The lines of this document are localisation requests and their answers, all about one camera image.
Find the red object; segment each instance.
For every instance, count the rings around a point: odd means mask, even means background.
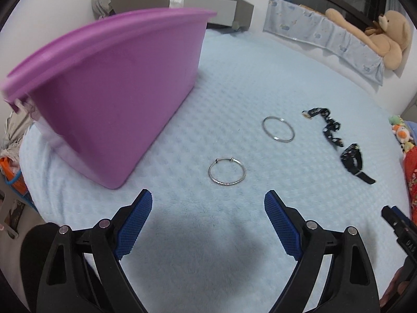
[[[411,220],[417,225],[417,146],[405,155],[404,172],[410,193]]]

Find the textured bedspread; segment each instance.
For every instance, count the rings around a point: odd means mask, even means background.
[[[313,107],[331,110],[346,146],[359,144],[364,171],[376,184],[364,183],[341,165],[343,150],[324,138],[324,120],[301,115]],[[285,118],[295,139],[269,138],[261,127],[267,116]],[[357,227],[380,293],[402,265],[404,253],[380,216],[384,205],[409,213],[402,153],[387,117],[351,81],[278,42],[209,32],[195,88],[120,189],[78,174],[34,126],[24,138],[20,161],[43,218],[74,230],[111,218],[142,188],[151,191],[152,212],[121,261],[150,313],[262,313],[270,310],[295,266],[263,208],[271,189],[325,229]],[[289,135],[278,121],[267,125],[277,136]],[[120,138],[114,148],[120,159],[123,146]],[[230,187],[214,184],[207,170],[220,157],[240,160],[246,179]],[[216,168],[221,180],[241,173],[227,161]],[[318,302],[325,277],[323,269],[309,308]]]

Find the orange bag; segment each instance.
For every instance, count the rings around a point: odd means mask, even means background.
[[[4,174],[8,181],[12,181],[16,175],[13,173],[10,163],[11,159],[9,158],[0,158],[0,166],[3,168]],[[16,191],[18,191],[20,194],[25,195],[28,192],[28,188],[26,187],[26,184],[24,183],[23,175],[20,173],[19,178],[11,184]]]

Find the purple plastic bin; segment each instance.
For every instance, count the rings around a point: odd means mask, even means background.
[[[28,97],[57,154],[99,184],[120,187],[194,86],[202,9],[148,9],[97,21],[41,48],[2,83]]]

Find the human hand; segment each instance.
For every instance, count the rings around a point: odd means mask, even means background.
[[[408,284],[410,283],[410,281],[403,281],[402,283],[398,285],[398,288],[395,288],[395,283],[398,281],[398,278],[400,277],[401,270],[402,270],[402,267],[395,272],[395,275],[393,279],[391,280],[391,282],[389,283],[387,290],[385,291],[382,298],[379,300],[380,307],[383,307],[387,304],[388,300],[395,293],[395,291],[397,291],[397,293],[401,295],[407,288]]]

